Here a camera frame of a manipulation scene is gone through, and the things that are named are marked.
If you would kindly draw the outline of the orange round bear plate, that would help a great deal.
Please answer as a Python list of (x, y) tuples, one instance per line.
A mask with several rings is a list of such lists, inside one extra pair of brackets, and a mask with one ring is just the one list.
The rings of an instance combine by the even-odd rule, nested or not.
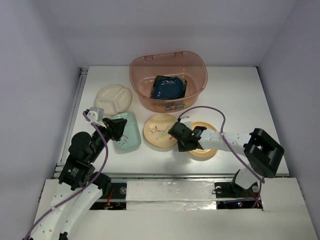
[[(195, 121), (191, 124), (191, 129), (193, 130), (195, 127), (200, 126), (200, 127), (206, 127), (207, 129), (211, 129), (214, 131), (217, 131), (217, 129), (212, 126), (211, 124), (203, 121)], [(211, 158), (213, 157), (217, 152), (217, 149), (195, 149), (189, 151), (189, 153), (195, 157), (199, 158)]]

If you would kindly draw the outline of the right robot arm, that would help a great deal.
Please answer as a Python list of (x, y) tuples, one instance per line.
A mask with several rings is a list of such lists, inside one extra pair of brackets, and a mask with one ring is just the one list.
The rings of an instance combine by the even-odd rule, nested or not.
[(214, 149), (233, 153), (243, 164), (244, 168), (235, 173), (230, 183), (215, 190), (220, 198), (240, 198), (257, 182), (274, 178), (285, 153), (261, 128), (245, 134), (225, 133), (205, 126), (190, 129), (178, 121), (168, 134), (177, 140), (179, 152)]

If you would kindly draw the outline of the beige bird-painted plate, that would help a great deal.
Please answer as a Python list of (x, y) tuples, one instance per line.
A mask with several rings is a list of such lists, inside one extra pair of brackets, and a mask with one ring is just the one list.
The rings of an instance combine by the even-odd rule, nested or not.
[(173, 147), (177, 140), (169, 134), (171, 127), (177, 122), (177, 118), (166, 113), (158, 113), (150, 117), (144, 125), (145, 139), (152, 145), (168, 149)]

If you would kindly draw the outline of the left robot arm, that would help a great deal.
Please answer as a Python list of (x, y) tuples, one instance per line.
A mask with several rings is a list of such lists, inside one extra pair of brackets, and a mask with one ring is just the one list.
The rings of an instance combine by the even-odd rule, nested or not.
[(71, 139), (69, 156), (47, 210), (26, 234), (26, 240), (69, 240), (92, 205), (111, 192), (111, 178), (96, 171), (93, 162), (108, 141), (119, 141), (127, 120), (104, 118), (89, 122), (95, 132), (78, 132)]

